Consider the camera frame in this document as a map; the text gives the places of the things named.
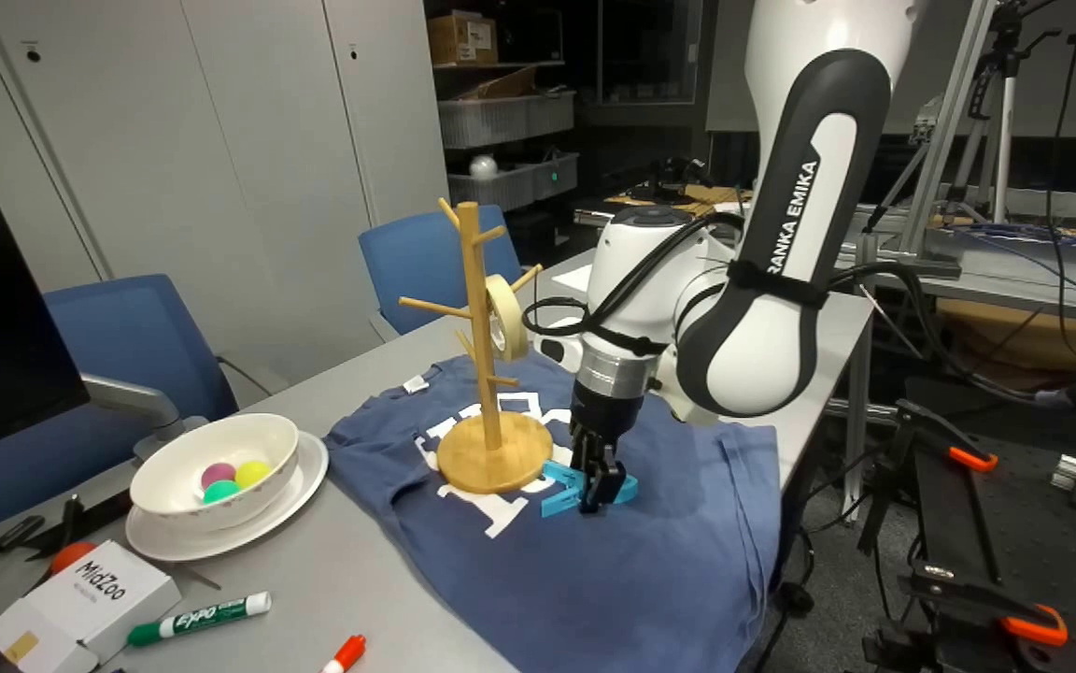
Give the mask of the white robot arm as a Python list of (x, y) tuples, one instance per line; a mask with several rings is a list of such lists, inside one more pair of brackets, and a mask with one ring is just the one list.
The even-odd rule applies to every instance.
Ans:
[(571, 386), (577, 507), (616, 501), (661, 352), (676, 390), (721, 420), (790, 404), (817, 359), (817, 310), (851, 227), (924, 0), (756, 0), (742, 73), (759, 179), (739, 249), (685, 210), (616, 212), (592, 248)]

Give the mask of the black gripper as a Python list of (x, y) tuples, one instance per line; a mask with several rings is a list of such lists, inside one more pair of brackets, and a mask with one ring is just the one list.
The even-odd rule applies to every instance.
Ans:
[(600, 492), (616, 501), (626, 482), (619, 437), (584, 420), (571, 421), (571, 466), (584, 475), (577, 512), (587, 514), (600, 507)]

